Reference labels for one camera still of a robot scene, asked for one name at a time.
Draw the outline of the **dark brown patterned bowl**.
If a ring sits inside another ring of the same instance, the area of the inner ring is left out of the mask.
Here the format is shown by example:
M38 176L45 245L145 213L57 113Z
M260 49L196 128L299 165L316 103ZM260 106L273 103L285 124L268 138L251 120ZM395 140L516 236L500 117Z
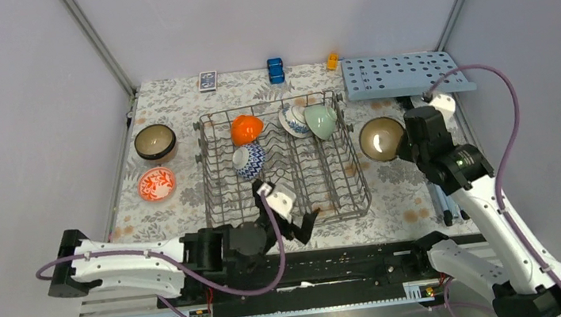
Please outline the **dark brown patterned bowl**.
M399 156L405 127L398 120L380 116L364 124L359 144L367 158L377 162L389 162Z

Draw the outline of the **grey wire dish rack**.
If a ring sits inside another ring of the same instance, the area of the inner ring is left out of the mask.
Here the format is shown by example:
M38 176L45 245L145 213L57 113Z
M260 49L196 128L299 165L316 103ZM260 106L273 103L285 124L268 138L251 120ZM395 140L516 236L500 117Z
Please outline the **grey wire dish rack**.
M231 123L239 115L253 115L264 122L256 142L266 151L266 160L257 177L277 185L288 185L296 194L292 217L319 209L319 226L353 220L367 214L371 193L345 122L343 97L331 91L289 97L255 105L204 114L193 124L198 136L204 181L206 223L239 225L258 217L251 181L239 177L233 165L235 146ZM337 114L329 139L289 135L277 119L289 105L322 105Z

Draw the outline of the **red and white bowl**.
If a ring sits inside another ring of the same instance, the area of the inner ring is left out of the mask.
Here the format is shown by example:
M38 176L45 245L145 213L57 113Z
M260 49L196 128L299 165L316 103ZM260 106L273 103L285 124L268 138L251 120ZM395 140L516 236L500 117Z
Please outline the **red and white bowl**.
M167 167L151 168L138 181L138 194L149 202L164 201L172 195L177 185L174 172Z

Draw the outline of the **brown glazed bowl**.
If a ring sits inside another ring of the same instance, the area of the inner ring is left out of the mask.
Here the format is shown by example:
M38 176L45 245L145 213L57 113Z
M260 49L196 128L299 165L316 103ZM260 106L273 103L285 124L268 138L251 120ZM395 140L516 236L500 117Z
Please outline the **brown glazed bowl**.
M169 162L177 154L176 133L164 124L152 124L138 133L134 148L148 162Z

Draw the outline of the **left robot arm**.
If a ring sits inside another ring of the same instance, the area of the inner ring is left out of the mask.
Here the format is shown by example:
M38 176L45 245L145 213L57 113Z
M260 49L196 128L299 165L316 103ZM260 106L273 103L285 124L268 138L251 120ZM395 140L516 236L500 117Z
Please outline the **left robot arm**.
M48 295L60 299L125 287L194 305L203 299L204 286L228 292L229 276L254 271L274 246L308 243L320 213L316 208L295 223L297 195L287 185L257 179L251 190L258 217L238 226L204 227L176 239L123 246L66 230L56 260L38 269L36 277L49 281Z

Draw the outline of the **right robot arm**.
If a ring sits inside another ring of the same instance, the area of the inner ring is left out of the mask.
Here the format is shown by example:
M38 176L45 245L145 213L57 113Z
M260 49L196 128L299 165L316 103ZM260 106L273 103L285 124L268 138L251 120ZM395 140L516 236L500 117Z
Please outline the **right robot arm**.
M415 241L414 273L458 280L489 300L497 317L559 317L561 262L515 211L483 153L454 144L444 114L432 105L408 109L403 120L399 157L465 209L501 262L479 258L435 231Z

